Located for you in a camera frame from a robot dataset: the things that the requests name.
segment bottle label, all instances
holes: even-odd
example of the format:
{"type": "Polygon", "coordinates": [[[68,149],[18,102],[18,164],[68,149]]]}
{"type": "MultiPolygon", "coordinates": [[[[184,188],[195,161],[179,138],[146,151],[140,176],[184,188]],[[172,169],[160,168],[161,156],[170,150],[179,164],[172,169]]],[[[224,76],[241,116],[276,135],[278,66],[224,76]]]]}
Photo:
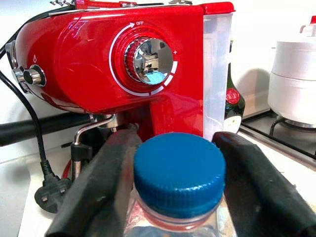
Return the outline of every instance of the bottle label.
{"type": "Polygon", "coordinates": [[[237,133],[241,124],[241,116],[232,116],[224,120],[223,131],[237,133]]]}
{"type": "Polygon", "coordinates": [[[239,92],[233,88],[229,88],[226,91],[226,101],[232,105],[238,104],[240,100],[239,92]]]}

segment blue bottle cap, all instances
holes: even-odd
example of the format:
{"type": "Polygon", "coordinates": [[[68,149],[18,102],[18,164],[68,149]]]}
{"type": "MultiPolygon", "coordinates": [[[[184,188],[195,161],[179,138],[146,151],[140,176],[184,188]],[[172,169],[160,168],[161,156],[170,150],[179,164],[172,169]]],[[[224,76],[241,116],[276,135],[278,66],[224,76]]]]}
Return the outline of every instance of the blue bottle cap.
{"type": "Polygon", "coordinates": [[[192,218],[211,211],[225,187],[221,151],[202,137],[167,133],[137,150],[134,182],[142,201],[159,214],[192,218]]]}

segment black handle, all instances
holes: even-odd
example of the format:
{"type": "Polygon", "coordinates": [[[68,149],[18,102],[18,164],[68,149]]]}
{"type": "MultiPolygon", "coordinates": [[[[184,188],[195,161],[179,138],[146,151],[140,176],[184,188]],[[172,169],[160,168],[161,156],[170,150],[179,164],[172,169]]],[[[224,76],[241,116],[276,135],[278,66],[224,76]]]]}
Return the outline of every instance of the black handle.
{"type": "MultiPolygon", "coordinates": [[[[87,114],[65,113],[56,116],[41,118],[42,133],[48,134],[61,131],[70,127],[79,126],[90,122],[87,114]]],[[[0,125],[0,146],[10,145],[35,137],[32,120],[11,122],[0,125]]]]}

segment electrical plug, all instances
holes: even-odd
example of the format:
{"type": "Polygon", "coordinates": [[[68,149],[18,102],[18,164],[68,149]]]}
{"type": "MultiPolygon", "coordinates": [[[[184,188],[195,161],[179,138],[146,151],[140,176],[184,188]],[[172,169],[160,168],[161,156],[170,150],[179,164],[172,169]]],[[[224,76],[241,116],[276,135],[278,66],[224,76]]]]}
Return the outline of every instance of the electrical plug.
{"type": "MultiPolygon", "coordinates": [[[[47,163],[41,162],[41,166],[46,168],[47,163]]],[[[50,171],[45,172],[43,186],[36,191],[34,198],[43,210],[57,213],[63,203],[65,193],[71,185],[71,181],[69,179],[60,179],[51,171],[50,166],[46,170],[50,171]]]]}

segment metal pipe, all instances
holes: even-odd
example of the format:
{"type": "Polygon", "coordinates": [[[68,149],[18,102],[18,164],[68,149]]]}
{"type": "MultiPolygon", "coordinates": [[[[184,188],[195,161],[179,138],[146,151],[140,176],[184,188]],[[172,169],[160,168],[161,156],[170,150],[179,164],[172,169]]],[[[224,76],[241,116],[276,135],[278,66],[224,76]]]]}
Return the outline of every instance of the metal pipe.
{"type": "MultiPolygon", "coordinates": [[[[110,123],[112,122],[114,119],[116,118],[116,114],[113,114],[111,115],[109,118],[103,120],[103,121],[100,121],[100,122],[94,122],[94,123],[91,123],[91,124],[88,124],[82,128],[80,128],[76,134],[75,134],[75,137],[74,137],[74,142],[73,142],[73,145],[75,147],[73,148],[76,148],[76,146],[80,145],[80,136],[84,133],[84,132],[87,132],[88,130],[90,129],[93,129],[93,128],[96,128],[96,127],[99,127],[99,126],[102,126],[102,125],[105,125],[107,123],[110,123]]],[[[74,160],[75,157],[73,157],[72,155],[72,171],[71,171],[71,176],[72,176],[72,181],[74,181],[75,179],[77,179],[81,173],[81,161],[80,160],[74,160]]]]}
{"type": "Polygon", "coordinates": [[[81,136],[84,132],[86,132],[86,131],[88,131],[88,130],[90,130],[90,129],[93,129],[93,128],[95,128],[95,127],[99,127],[99,126],[105,125],[105,124],[107,124],[107,123],[110,123],[110,122],[112,122],[112,121],[115,119],[115,117],[116,117],[116,115],[113,114],[113,115],[111,115],[109,118],[107,118],[106,120],[103,120],[103,121],[100,121],[100,122],[94,122],[94,123],[88,124],[88,125],[86,125],[86,126],[80,128],[80,129],[76,132],[76,134],[75,134],[74,144],[75,144],[75,145],[79,145],[79,144],[80,144],[80,136],[81,136]]]}
{"type": "Polygon", "coordinates": [[[78,176],[81,173],[81,161],[72,161],[71,164],[72,164],[71,179],[73,182],[75,179],[78,178],[78,176]]]}

